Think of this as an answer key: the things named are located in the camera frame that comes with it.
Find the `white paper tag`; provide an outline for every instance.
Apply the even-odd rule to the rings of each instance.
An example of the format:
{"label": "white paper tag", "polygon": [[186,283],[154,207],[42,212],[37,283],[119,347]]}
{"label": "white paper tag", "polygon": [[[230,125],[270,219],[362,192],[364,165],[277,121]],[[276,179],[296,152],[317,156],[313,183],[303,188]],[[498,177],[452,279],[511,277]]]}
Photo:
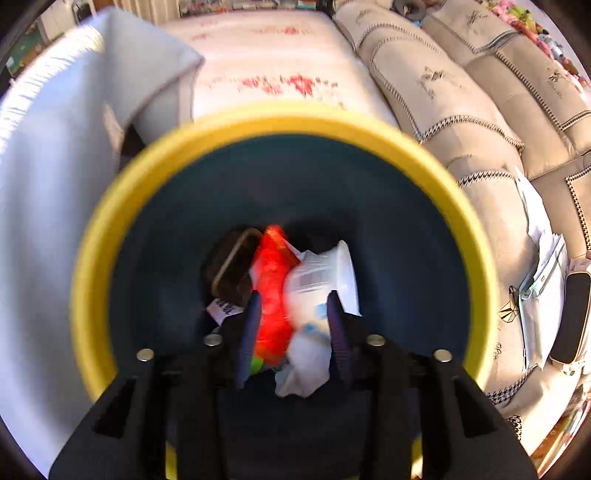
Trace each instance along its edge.
{"label": "white paper tag", "polygon": [[206,310],[218,325],[221,325],[226,317],[244,312],[242,307],[237,307],[228,301],[223,301],[220,299],[215,299],[213,302],[211,302]]}

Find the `yellow bin rim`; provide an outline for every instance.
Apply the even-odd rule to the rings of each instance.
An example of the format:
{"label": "yellow bin rim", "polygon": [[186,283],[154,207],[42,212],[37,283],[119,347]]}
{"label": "yellow bin rim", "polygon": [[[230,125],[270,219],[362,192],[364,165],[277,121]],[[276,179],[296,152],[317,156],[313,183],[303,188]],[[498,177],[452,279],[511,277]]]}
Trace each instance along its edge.
{"label": "yellow bin rim", "polygon": [[[115,179],[95,209],[80,245],[71,297],[72,342],[86,390],[96,401],[117,368],[109,336],[108,304],[117,256],[135,218],[169,179],[214,150],[267,135],[313,135],[373,153],[404,173],[433,202],[458,246],[470,292],[470,332],[463,361],[483,388],[492,366],[497,305],[496,272],[488,239],[455,179],[412,138],[380,120],[319,103],[257,103],[204,117],[144,149]],[[413,445],[413,473],[421,468]],[[167,448],[166,474],[176,480]]]}

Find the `beige sofa cushion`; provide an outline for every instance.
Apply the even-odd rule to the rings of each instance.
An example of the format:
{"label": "beige sofa cushion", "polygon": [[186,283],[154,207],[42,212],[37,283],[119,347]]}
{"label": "beige sofa cushion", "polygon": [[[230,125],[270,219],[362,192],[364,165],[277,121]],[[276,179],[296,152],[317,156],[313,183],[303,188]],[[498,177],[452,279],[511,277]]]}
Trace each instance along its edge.
{"label": "beige sofa cushion", "polygon": [[391,31],[391,36],[408,35],[445,55],[445,52],[435,45],[433,39],[421,28],[373,2],[364,0],[348,2],[338,9],[333,20],[349,40],[354,50],[359,48],[373,30],[387,28]]}
{"label": "beige sofa cushion", "polygon": [[521,159],[529,179],[569,160],[570,151],[550,119],[527,87],[499,59],[481,57],[466,66],[466,71],[494,100],[507,123],[525,142]]}
{"label": "beige sofa cushion", "polygon": [[[430,38],[403,17],[365,1],[335,15],[398,120],[458,175],[483,168],[523,170],[522,141],[490,97]],[[460,158],[469,161],[456,161]]]}
{"label": "beige sofa cushion", "polygon": [[[591,132],[584,134],[569,129],[591,116],[591,111],[556,62],[523,35],[509,40],[497,49],[495,55],[528,88],[554,128],[565,132],[566,138],[579,146],[577,150],[573,143],[571,155],[583,154],[591,147]],[[570,138],[577,132],[580,134],[578,138]]]}
{"label": "beige sofa cushion", "polygon": [[523,171],[517,149],[481,125],[449,125],[424,145],[458,180],[479,170]]}
{"label": "beige sofa cushion", "polygon": [[591,153],[532,182],[544,200],[552,230],[562,233],[570,257],[591,249]]}
{"label": "beige sofa cushion", "polygon": [[403,104],[418,140],[456,122],[480,122],[514,144],[517,136],[486,93],[447,56],[417,41],[381,43],[369,59],[378,84]]}
{"label": "beige sofa cushion", "polygon": [[470,199],[491,244],[498,275],[498,343],[486,391],[518,381],[523,370],[523,336],[512,308],[510,287],[519,288],[537,261],[537,248],[527,234],[527,216],[515,180],[506,170],[485,170],[458,184]]}
{"label": "beige sofa cushion", "polygon": [[518,34],[474,0],[447,0],[439,10],[430,9],[423,29],[462,66]]}

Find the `red plastic bag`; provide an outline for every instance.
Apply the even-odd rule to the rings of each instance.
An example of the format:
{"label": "red plastic bag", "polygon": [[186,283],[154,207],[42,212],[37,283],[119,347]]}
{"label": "red plastic bag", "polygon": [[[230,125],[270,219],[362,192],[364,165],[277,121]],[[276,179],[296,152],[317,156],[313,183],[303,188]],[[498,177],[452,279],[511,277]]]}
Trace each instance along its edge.
{"label": "red plastic bag", "polygon": [[258,290],[262,303],[254,354],[269,365],[281,362],[293,334],[283,301],[283,284],[289,271],[299,263],[287,246],[281,227],[268,227],[254,256],[252,287]]}

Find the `houndstooth trim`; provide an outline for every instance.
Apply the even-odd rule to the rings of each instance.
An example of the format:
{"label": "houndstooth trim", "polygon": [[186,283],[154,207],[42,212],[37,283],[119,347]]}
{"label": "houndstooth trim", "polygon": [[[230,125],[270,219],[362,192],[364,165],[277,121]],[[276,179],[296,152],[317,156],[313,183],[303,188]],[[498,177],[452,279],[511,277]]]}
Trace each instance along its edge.
{"label": "houndstooth trim", "polygon": [[588,166],[586,169],[580,171],[579,173],[575,173],[574,175],[571,175],[570,177],[566,177],[564,179],[567,187],[569,188],[570,196],[573,198],[574,207],[577,209],[577,215],[579,216],[579,222],[581,223],[581,228],[583,229],[583,237],[585,238],[585,246],[587,250],[591,250],[591,238],[589,236],[589,229],[587,228],[585,216],[583,215],[583,208],[581,207],[581,204],[579,202],[579,197],[577,197],[577,192],[574,191],[573,182],[581,177],[584,177],[590,171],[591,166]]}
{"label": "houndstooth trim", "polygon": [[507,417],[505,421],[513,428],[517,440],[521,441],[521,417],[519,415],[511,415],[510,417]]}
{"label": "houndstooth trim", "polygon": [[489,180],[489,179],[509,179],[513,180],[511,174],[506,170],[481,170],[474,173],[470,173],[457,182],[457,186],[461,189],[467,187],[471,183]]}
{"label": "houndstooth trim", "polygon": [[499,403],[504,403],[509,401],[513,398],[513,395],[517,393],[517,391],[521,388],[521,386],[525,383],[531,373],[534,371],[533,368],[530,368],[527,372],[523,374],[523,376],[512,385],[503,388],[502,390],[497,390],[494,392],[487,393],[486,396],[492,402],[493,405],[498,405]]}

